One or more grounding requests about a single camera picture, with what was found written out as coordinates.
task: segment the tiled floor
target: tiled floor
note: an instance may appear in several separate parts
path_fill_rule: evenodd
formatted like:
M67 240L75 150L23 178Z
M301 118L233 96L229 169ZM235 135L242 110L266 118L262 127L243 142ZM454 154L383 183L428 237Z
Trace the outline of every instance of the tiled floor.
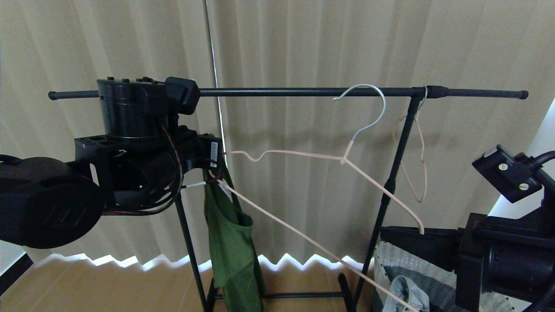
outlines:
M355 274L343 267L331 270L312 262L304 270L286 261L279 271L262 265L269 293L339 290L337 275L345 273L351 286ZM205 292L211 270L202 272ZM369 311L372 287L365 291L357 311ZM0 298L2 312L12 311L201 311L191 265L172 268L160 262L145 271L139 264L122 268L114 262L95 266L90 260L53 258L29 269ZM265 311L345 311L340 298L265 299ZM222 300L214 311L226 311Z

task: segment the curtain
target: curtain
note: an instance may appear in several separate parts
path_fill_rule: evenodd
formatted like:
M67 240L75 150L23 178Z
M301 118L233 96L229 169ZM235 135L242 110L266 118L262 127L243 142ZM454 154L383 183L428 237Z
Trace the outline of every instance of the curtain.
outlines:
M50 101L50 90L96 89L105 76L176 76L214 87L379 87L526 89L527 100L430 99L420 123L428 195L417 203L402 173L398 197L427 227L464 225L498 193L471 163L495 144L525 150L555 88L555 3L550 1L60 1L0 3L2 153L73 160L73 138L104 132L97 99ZM383 119L357 137L350 159L384 183L391 132L408 99L388 98ZM227 150L272 149L343 155L354 132L379 113L379 99L221 98ZM220 133L218 105L203 98L182 124ZM405 166L422 189L417 131ZM362 261L381 194L337 162L271 155L258 163L228 156L238 190L339 255ZM185 176L201 180L199 172ZM209 258L202 188L183 192L197 258ZM276 262L317 252L244 204L257 251ZM386 225L412 225L395 203ZM175 209L153 217L102 217L83 238L49 253L136 255L142 263L186 255Z

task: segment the black garment rack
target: black garment rack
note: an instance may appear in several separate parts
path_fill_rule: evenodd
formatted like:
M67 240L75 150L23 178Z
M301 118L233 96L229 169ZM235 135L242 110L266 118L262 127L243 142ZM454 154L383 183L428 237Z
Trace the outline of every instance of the black garment rack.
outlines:
M200 89L201 97L338 97L347 88L211 88L211 89ZM397 146L397 151L395 153L395 158L393 160L393 165L384 187L391 192L395 192L395 179L397 177L397 172L399 171L399 166L401 164L401 159L403 158L403 153L405 152L405 147L407 145L408 136L411 132L414 117L418 112L418 105L420 101L424 98L427 92L427 99L437 99L443 97L482 97L482 98L513 98L513 99L526 99L528 97L527 91L506 91L506 90L479 90L479 89L449 89L446 87L441 87L438 85L429 85L427 87L413 87L413 88L380 88L382 93L386 97L410 97L410 103L408 105L407 118L405 119L405 124L403 126L403 131L401 137L399 138L399 143ZM377 97L379 94L370 88L356 88L351 90L346 96L349 97ZM378 241L380 235L380 228L384 222L384 217L387 212L387 206L389 205L390 198L386 195L382 195L380 210L374 224L374 229L372 231L372 236L370 238L370 243L368 246L368 251L366 253L366 259L362 266L362 273L366 275L370 265L370 260L372 259L374 248ZM195 276L196 287L199 291L200 301L202 303L203 312L212 312L214 310L214 303L216 300L223 299L222 295L216 293L214 288L214 279L210 283L210 288L208 294L205 295L202 281L200 279L200 273L198 264L196 262L195 251L193 248L193 242L191 241L191 235L189 233L189 226L187 224L187 219L185 217L185 210L183 208L183 203L181 201L181 194L176 200L177 212L179 215L179 221L181 223L181 229L183 230L183 236L185 238L185 243L187 246L187 251L189 252L189 259L191 261L191 266L193 267L193 274ZM266 294L265 298L331 298L340 297L343 298L345 302L345 307L348 312L356 312L356 306L360 299L360 294L362 292L362 287L364 286L364 279L359 278L354 295L351 294L349 285L345 276L339 274L337 277L339 281L339 286L341 291L329 291L322 293L281 293L281 294Z

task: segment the green garment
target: green garment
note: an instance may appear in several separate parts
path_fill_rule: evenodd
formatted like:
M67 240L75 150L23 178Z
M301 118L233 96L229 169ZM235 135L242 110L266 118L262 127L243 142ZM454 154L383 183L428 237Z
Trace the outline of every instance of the green garment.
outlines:
M227 167L223 162L219 166L233 188ZM211 179L207 170L204 179ZM262 312L265 286L251 237L253 220L243 213L237 196L231 194L232 202L218 182L209 183L204 189L214 286L221 287L230 312Z

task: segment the laundry basket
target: laundry basket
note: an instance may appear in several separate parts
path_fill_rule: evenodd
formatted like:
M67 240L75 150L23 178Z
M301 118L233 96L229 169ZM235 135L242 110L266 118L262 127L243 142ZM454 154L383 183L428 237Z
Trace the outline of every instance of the laundry basket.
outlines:
M447 272L390 243L378 244L374 255L374 278L385 289L390 288L395 277L402 275L414 281L430 297L430 304L438 306L443 312L468 312L455 305L455 273ZM380 312L387 295L377 289L375 292L372 309ZM480 306L484 312L514 312L509 298L496 293L482 294Z

